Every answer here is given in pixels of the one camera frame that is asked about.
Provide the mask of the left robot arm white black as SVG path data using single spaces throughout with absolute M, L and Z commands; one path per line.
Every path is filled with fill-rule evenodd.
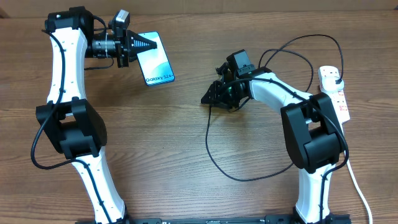
M 40 128 L 30 157 L 39 169 L 67 164 L 76 169 L 93 205 L 94 223 L 134 223 L 109 171 L 106 125 L 86 99 L 85 59 L 110 58 L 122 68 L 157 44 L 128 29 L 130 15 L 125 10 L 119 10 L 102 28 L 95 28 L 95 21 L 103 22 L 83 6 L 50 13 L 45 21 L 43 32 L 52 43 L 52 83 L 46 104 L 36 107 Z M 42 133 L 65 156 L 64 162 L 51 166 L 37 162 L 35 148 Z

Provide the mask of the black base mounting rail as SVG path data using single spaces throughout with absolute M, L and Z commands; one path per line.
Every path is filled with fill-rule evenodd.
M 266 215 L 260 218 L 214 218 L 214 219 L 174 219 L 162 220 L 160 218 L 133 219 L 127 216 L 127 220 L 118 220 L 115 223 L 127 224 L 293 224 L 302 223 L 294 215 Z M 352 223 L 349 215 L 327 216 L 322 223 L 349 224 Z

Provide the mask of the white power strip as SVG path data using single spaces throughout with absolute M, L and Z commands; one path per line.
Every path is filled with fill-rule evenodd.
M 339 71 L 336 67 L 325 65 L 318 69 L 319 81 L 321 77 L 338 77 L 340 78 Z M 326 93 L 332 101 L 333 107 L 336 111 L 336 116 L 340 124 L 350 120 L 348 105 L 343 90 L 334 93 Z

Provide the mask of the white charger plug adapter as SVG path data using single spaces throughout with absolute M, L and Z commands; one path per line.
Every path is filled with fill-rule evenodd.
M 334 93 L 343 90 L 345 83 L 338 77 L 321 77 L 320 90 L 324 93 Z

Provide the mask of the blue Samsung Galaxy smartphone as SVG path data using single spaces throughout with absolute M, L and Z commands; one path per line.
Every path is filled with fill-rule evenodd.
M 140 33 L 157 44 L 156 49 L 139 53 L 138 62 L 147 86 L 170 83 L 175 80 L 175 75 L 158 32 Z

